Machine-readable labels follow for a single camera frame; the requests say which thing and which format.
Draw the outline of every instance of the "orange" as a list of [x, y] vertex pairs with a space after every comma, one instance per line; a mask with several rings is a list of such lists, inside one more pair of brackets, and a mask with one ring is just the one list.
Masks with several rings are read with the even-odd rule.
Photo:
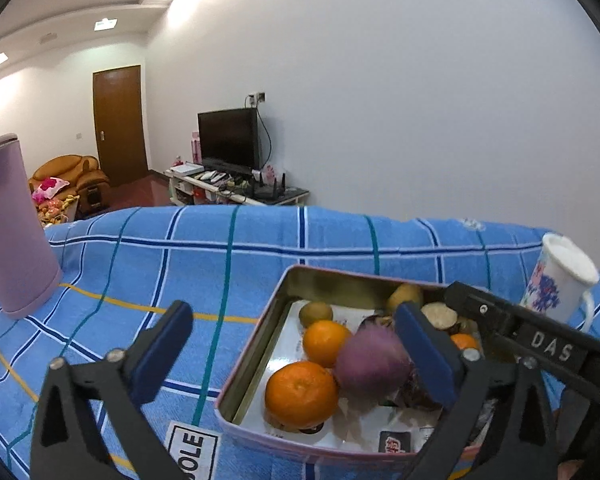
[[451, 341], [456, 343], [456, 346], [461, 350], [466, 350], [467, 348], [480, 349], [480, 345], [478, 345], [475, 337], [468, 334], [454, 334], [451, 336]]
[[348, 328], [335, 321], [316, 321], [306, 329], [302, 338], [302, 347], [309, 361], [325, 368], [333, 368], [340, 348], [351, 336], [352, 333]]
[[315, 428], [338, 407], [338, 387], [333, 376], [316, 363], [291, 363], [267, 382], [264, 404], [280, 424], [297, 430]]

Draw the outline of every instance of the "white mug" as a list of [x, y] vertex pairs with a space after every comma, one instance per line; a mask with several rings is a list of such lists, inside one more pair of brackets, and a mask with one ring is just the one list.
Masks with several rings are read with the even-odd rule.
[[590, 288], [600, 279], [596, 265], [567, 237], [547, 233], [534, 273], [520, 302], [537, 314], [567, 323], [584, 300], [583, 332], [593, 322], [595, 304]]

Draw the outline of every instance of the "purple cylinder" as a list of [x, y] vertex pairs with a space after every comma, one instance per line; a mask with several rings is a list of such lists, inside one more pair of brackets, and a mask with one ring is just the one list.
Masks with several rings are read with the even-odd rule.
[[0, 306], [11, 319], [31, 314], [62, 277], [31, 200], [20, 141], [0, 137]]

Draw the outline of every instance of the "pink pillow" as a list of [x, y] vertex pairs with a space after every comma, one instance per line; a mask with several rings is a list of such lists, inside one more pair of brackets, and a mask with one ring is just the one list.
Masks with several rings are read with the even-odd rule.
[[37, 204], [42, 204], [45, 200], [55, 197], [62, 188], [67, 187], [69, 184], [69, 182], [61, 178], [46, 178], [32, 193], [31, 197]]

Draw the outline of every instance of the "bed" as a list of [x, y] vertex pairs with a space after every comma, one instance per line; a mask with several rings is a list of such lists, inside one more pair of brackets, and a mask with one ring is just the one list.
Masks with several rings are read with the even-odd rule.
[[[146, 418], [163, 440], [171, 421], [220, 433], [213, 406], [284, 270], [293, 264], [426, 282], [460, 280], [518, 302], [544, 229], [469, 219], [408, 222], [321, 208], [136, 208], [46, 229], [64, 276], [32, 316], [0, 312], [0, 462], [29, 477], [33, 417], [46, 366], [126, 348], [173, 300], [194, 331]], [[593, 289], [600, 337], [600, 282]], [[580, 326], [582, 313], [571, 323]], [[548, 380], [552, 402], [560, 384]], [[121, 472], [135, 475], [101, 405], [98, 427]], [[376, 478], [373, 472], [289, 462], [221, 438], [216, 480]]]

